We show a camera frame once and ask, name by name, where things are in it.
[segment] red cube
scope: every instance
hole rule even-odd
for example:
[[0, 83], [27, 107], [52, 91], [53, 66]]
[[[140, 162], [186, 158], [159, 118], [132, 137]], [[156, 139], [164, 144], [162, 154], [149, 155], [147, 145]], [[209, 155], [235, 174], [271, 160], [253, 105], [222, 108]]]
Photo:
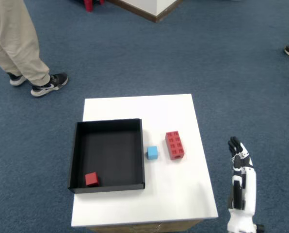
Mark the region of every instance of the red cube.
[[86, 181], [86, 186], [90, 186], [90, 187], [99, 186], [98, 176], [96, 172], [86, 174], [85, 181]]
[[184, 156], [184, 150], [178, 131], [166, 133], [165, 140], [170, 159], [181, 159]]

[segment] wooden baseboard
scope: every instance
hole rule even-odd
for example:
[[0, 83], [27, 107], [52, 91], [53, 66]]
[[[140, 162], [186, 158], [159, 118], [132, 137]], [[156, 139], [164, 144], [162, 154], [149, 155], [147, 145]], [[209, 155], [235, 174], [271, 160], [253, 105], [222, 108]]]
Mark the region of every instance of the wooden baseboard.
[[174, 10], [180, 3], [183, 2], [183, 0], [176, 0], [173, 4], [171, 4], [169, 7], [167, 7], [165, 10], [163, 10], [161, 13], [159, 13], [157, 16], [143, 11], [135, 6], [132, 6], [122, 0], [107, 0], [117, 6], [120, 6], [130, 12], [133, 12], [141, 17], [144, 17], [154, 23], [158, 23], [160, 21], [162, 21], [170, 12], [172, 12], [172, 10]]

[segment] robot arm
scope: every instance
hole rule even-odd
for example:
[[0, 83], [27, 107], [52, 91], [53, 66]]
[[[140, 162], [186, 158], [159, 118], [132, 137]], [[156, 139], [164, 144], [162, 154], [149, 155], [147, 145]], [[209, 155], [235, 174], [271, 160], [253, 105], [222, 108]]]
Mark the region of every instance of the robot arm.
[[251, 157], [245, 146], [236, 138], [228, 142], [232, 154], [233, 177], [228, 210], [231, 218], [227, 225], [229, 233], [261, 233], [263, 226], [253, 224], [256, 210], [257, 178]]

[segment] person's leg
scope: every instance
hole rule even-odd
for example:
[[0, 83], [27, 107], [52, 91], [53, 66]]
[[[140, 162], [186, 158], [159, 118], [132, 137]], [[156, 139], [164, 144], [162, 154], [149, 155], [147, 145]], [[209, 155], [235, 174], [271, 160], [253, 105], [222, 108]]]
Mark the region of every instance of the person's leg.
[[23, 82], [26, 81], [26, 78], [24, 78], [19, 71], [19, 69], [16, 67], [16, 65], [13, 63], [9, 55], [3, 50], [3, 48], [0, 45], [0, 67], [9, 74], [10, 76], [10, 84], [13, 86], [19, 86]]
[[9, 55], [3, 50], [0, 45], [0, 67], [7, 73], [12, 73], [16, 76], [20, 76], [22, 73], [13, 63]]
[[13, 62], [10, 65], [4, 57], [0, 59], [1, 67], [9, 66], [11, 73], [22, 74], [33, 85], [43, 86], [50, 81], [49, 68], [39, 58], [36, 31], [23, 0], [0, 0], [0, 45]]

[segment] black box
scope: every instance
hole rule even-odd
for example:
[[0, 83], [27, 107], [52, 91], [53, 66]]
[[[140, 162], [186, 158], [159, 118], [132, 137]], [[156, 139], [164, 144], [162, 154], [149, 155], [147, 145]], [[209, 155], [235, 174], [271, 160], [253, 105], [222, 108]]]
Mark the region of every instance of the black box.
[[[69, 174], [74, 193], [145, 188], [141, 119], [78, 122]], [[85, 174], [97, 172], [99, 187], [87, 187]]]

